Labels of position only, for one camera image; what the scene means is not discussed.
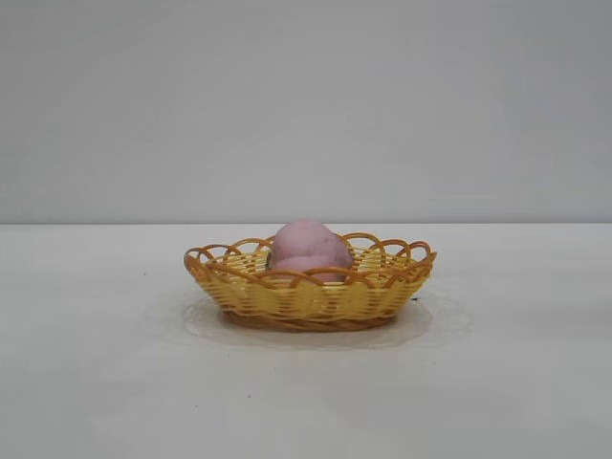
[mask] woven basket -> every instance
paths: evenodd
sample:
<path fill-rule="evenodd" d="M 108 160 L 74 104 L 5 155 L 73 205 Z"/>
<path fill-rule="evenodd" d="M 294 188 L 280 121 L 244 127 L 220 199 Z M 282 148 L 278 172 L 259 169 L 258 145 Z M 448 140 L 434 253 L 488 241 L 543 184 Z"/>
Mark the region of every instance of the woven basket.
<path fill-rule="evenodd" d="M 362 232 L 339 237 L 355 260 L 350 270 L 267 271 L 273 237 L 190 249 L 185 266 L 234 323 L 250 328 L 335 332 L 377 327 L 391 320 L 429 278 L 436 258 L 426 242 L 381 241 Z M 351 241 L 356 239 L 369 240 L 372 245 L 355 247 Z M 419 261 L 412 257 L 418 248 L 425 251 Z M 218 250 L 225 252 L 214 255 L 212 251 Z M 323 282 L 313 277 L 316 273 L 343 273 L 346 277 L 343 282 Z"/>

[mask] yellow basket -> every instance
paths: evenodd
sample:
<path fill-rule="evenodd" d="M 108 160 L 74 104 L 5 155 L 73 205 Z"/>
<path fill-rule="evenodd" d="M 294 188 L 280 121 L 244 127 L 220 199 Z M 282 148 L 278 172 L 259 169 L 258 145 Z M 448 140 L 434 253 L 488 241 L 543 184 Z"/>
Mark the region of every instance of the yellow basket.
<path fill-rule="evenodd" d="M 423 241 L 381 241 L 363 232 L 339 237 L 355 260 L 350 270 L 268 271 L 273 236 L 190 249 L 185 266 L 234 323 L 251 328 L 335 332 L 377 327 L 391 320 L 429 278 L 436 258 L 436 252 Z M 355 247 L 351 244 L 355 239 L 368 239 L 373 244 Z M 241 251 L 248 245 L 254 249 Z M 418 248 L 425 251 L 419 261 L 412 257 Z M 212 253 L 215 249 L 225 249 L 225 253 L 216 256 Z M 317 273 L 346 277 L 343 282 L 323 282 L 314 277 Z M 278 278 L 280 274 L 289 278 Z"/>

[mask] gray wall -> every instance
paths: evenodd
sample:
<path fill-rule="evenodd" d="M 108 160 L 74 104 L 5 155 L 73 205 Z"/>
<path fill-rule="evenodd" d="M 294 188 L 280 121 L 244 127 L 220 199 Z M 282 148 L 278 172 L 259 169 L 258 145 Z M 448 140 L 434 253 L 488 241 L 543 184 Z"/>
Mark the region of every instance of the gray wall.
<path fill-rule="evenodd" d="M 611 18 L 0 0 L 0 223 L 610 222 Z"/>

